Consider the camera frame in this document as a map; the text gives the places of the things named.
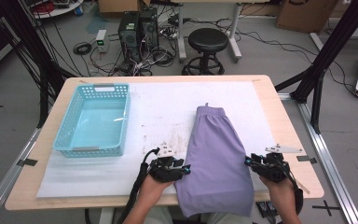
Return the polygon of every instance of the lab floor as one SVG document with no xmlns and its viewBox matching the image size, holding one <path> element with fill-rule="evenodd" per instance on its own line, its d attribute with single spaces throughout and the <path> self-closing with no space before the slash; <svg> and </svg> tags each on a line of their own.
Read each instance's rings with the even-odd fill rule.
<svg viewBox="0 0 358 224">
<path fill-rule="evenodd" d="M 70 58 L 63 43 L 58 36 L 60 32 L 65 46 L 77 67 L 88 75 L 87 67 L 82 58 L 72 52 L 74 45 L 80 42 L 90 42 L 96 31 L 106 28 L 108 34 L 117 33 L 118 19 L 102 20 L 95 10 L 85 7 L 85 14 L 77 17 L 73 13 L 67 13 L 59 17 L 43 20 L 50 41 L 60 52 L 62 57 L 70 64 Z M 245 17 L 240 19 L 238 28 L 246 35 L 237 35 L 238 45 L 241 49 L 242 58 L 235 63 L 231 56 L 231 49 L 217 54 L 220 62 L 225 66 L 226 75 L 268 75 L 274 85 L 293 77 L 310 66 L 314 55 L 306 52 L 307 49 L 317 53 L 308 34 L 277 29 L 274 26 L 275 19 L 267 17 Z M 331 21 L 334 27 L 337 21 Z M 185 24 L 185 36 L 194 29 L 212 25 L 208 24 Z M 328 38 L 325 32 L 320 33 L 322 41 Z M 276 40 L 282 44 L 300 46 L 279 46 L 277 42 L 261 42 Z M 100 55 L 98 64 L 115 62 L 120 51 L 117 41 L 112 41 L 109 51 Z M 197 52 L 186 45 L 187 62 L 195 57 Z M 336 58 L 345 72 L 345 82 L 354 85 L 358 78 L 358 39 L 350 40 Z M 67 64 L 61 66 L 72 71 Z M 153 76 L 177 76 L 181 75 L 182 64 L 177 58 L 169 67 L 152 68 Z M 349 194 L 358 211 L 358 98 L 352 96 L 343 85 L 343 73 L 336 64 L 332 64 L 331 74 L 327 72 L 324 77 L 322 105 L 320 113 L 320 129 L 325 143 L 334 159 L 339 173 L 348 189 Z M 89 65 L 91 72 L 98 70 Z M 282 93 L 291 92 L 296 85 L 286 88 Z M 311 108 L 312 94 L 309 97 Z M 283 102 L 289 117 L 291 118 L 301 142 L 311 158 L 316 159 L 313 167 L 324 186 L 324 196 L 321 199 L 306 200 L 300 214 L 303 223 L 346 223 L 346 219 L 340 210 L 339 202 L 326 177 L 318 155 L 300 117 L 300 113 L 294 102 Z M 13 164 L 25 144 L 28 142 L 39 121 L 39 92 L 31 76 L 27 73 L 14 52 L 10 52 L 0 62 L 0 182 Z M 90 209 L 91 223 L 98 223 L 101 209 Z M 180 216 L 177 207 L 172 208 L 174 217 Z M 268 223 L 262 218 L 254 207 L 253 217 L 256 223 Z M 83 209 L 44 210 L 44 211 L 7 211 L 4 206 L 0 208 L 0 224 L 6 223 L 85 223 Z"/>
</svg>

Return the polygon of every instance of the blue plastic basket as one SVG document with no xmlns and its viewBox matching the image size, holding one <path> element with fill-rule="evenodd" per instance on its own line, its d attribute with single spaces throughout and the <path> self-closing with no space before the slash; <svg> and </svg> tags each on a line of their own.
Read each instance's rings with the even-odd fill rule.
<svg viewBox="0 0 358 224">
<path fill-rule="evenodd" d="M 129 112 L 129 84 L 78 85 L 53 148 L 68 158 L 122 156 Z"/>
</svg>

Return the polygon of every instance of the person's hand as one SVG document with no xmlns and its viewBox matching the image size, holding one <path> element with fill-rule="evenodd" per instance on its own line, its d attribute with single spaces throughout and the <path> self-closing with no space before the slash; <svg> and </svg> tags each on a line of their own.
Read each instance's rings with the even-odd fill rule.
<svg viewBox="0 0 358 224">
<path fill-rule="evenodd" d="M 123 224 L 142 224 L 149 210 L 158 202 L 162 191 L 173 182 L 161 183 L 147 175 L 139 189 L 138 200 L 131 209 Z"/>
<path fill-rule="evenodd" d="M 267 186 L 269 197 L 280 214 L 283 223 L 301 223 L 296 213 L 295 190 L 292 182 L 285 178 L 279 183 L 272 182 L 264 176 L 260 180 Z"/>
</svg>

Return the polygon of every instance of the black stool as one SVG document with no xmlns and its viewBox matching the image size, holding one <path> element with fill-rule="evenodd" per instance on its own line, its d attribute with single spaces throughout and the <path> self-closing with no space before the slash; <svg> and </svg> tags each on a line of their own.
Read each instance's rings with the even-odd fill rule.
<svg viewBox="0 0 358 224">
<path fill-rule="evenodd" d="M 197 75 L 214 75 L 210 71 L 213 68 L 219 68 L 219 75 L 225 73 L 225 68 L 216 58 L 216 53 L 225 49 L 228 44 L 228 37 L 223 32 L 212 28 L 202 28 L 193 31 L 188 37 L 188 44 L 198 53 L 203 54 L 201 57 L 190 60 L 183 67 L 182 75 L 196 75 L 192 69 L 199 71 Z M 196 60 L 200 60 L 200 63 L 192 65 Z M 214 61 L 214 64 L 209 65 L 209 60 Z"/>
</svg>

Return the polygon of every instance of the white paper sheet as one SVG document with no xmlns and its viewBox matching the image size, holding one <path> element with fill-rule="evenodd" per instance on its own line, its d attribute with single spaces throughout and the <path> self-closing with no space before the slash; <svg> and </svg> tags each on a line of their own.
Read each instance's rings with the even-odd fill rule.
<svg viewBox="0 0 358 224">
<path fill-rule="evenodd" d="M 52 150 L 38 198 L 129 195 L 147 151 L 166 143 L 176 158 L 186 157 L 197 107 L 205 103 L 225 109 L 247 155 L 275 145 L 252 82 L 131 83 L 130 93 L 124 155 L 67 159 Z M 253 177 L 255 189 L 265 189 Z"/>
</svg>

